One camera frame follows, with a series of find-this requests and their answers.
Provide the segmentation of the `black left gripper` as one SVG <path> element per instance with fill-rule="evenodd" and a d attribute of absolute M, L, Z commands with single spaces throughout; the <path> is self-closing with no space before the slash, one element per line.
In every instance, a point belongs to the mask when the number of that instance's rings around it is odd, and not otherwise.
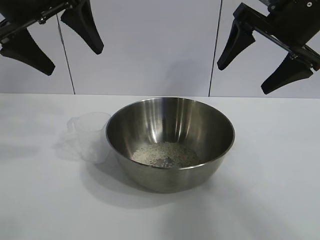
<path fill-rule="evenodd" d="M 101 54 L 104 43 L 97 30 L 90 0 L 2 0 L 0 14 L 0 54 L 29 65 L 50 76 L 55 64 L 39 48 L 27 28 L 64 11 L 60 19 L 75 31 L 95 54 Z"/>

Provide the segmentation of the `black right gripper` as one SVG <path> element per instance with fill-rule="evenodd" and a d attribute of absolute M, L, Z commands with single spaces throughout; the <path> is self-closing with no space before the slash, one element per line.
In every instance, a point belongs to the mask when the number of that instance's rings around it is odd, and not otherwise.
<path fill-rule="evenodd" d="M 318 0 L 269 0 L 267 16 L 241 3 L 234 11 L 230 34 L 217 61 L 223 71 L 256 40 L 257 31 L 289 52 L 278 68 L 261 84 L 265 95 L 313 75 L 320 68 L 320 54 L 307 46 L 320 31 Z"/>

